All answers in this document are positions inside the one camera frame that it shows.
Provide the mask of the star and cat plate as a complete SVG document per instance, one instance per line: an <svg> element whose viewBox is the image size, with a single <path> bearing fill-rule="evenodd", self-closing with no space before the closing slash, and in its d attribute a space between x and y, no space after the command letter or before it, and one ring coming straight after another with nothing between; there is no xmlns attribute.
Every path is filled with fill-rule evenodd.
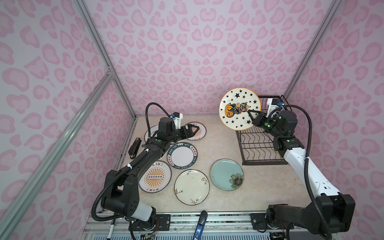
<svg viewBox="0 0 384 240"><path fill-rule="evenodd" d="M259 96L247 88L228 91L219 105L219 116L228 128L243 131L253 126L249 111L261 111Z"/></svg>

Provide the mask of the light teal flower plate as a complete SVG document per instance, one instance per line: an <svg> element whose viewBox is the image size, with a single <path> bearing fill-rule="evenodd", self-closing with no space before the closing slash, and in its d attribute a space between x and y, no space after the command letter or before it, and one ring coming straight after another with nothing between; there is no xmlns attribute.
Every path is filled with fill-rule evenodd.
<svg viewBox="0 0 384 240"><path fill-rule="evenodd" d="M223 191L237 190L244 182L241 166L229 159L216 161L211 167L210 177L214 185Z"/></svg>

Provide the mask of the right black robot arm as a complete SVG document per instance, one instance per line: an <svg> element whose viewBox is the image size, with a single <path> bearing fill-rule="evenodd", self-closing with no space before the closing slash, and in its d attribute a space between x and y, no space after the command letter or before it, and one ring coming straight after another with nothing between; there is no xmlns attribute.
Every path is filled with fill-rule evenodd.
<svg viewBox="0 0 384 240"><path fill-rule="evenodd" d="M351 195L344 195L333 186L311 160L312 130L309 129L308 143L304 146L295 136L298 119L294 112L278 107L269 115L255 110L249 110L248 115L254 126L273 137L274 150L303 181L311 200L305 208L269 205L267 223L274 227L293 224L326 240L332 239L333 234L348 232L356 202Z"/></svg>

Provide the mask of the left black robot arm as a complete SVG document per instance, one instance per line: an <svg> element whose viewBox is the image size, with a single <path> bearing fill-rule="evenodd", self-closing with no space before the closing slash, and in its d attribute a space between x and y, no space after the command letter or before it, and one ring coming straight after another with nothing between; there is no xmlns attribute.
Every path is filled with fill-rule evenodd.
<svg viewBox="0 0 384 240"><path fill-rule="evenodd" d="M161 118L157 132L147 139L144 150L122 169L108 172L104 188L92 205L93 220L107 222L123 218L149 230L156 225L156 209L140 203L139 181L172 143L192 138L199 130L192 124L181 126L180 122L181 117L175 115Z"/></svg>

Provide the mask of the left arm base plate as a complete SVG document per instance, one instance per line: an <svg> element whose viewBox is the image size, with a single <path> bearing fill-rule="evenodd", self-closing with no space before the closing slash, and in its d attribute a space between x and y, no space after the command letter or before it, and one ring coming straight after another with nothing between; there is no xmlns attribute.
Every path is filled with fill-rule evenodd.
<svg viewBox="0 0 384 240"><path fill-rule="evenodd" d="M156 214L151 215L148 221L134 220L129 226L132 231L168 231L170 229L171 215Z"/></svg>

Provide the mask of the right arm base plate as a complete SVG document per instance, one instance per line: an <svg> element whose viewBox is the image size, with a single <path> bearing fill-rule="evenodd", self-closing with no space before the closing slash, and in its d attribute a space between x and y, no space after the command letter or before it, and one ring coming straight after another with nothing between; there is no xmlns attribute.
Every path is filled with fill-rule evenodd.
<svg viewBox="0 0 384 240"><path fill-rule="evenodd" d="M268 220L267 213L252 213L250 214L253 230L264 233L272 230L283 231L286 229L285 224L273 224Z"/></svg>

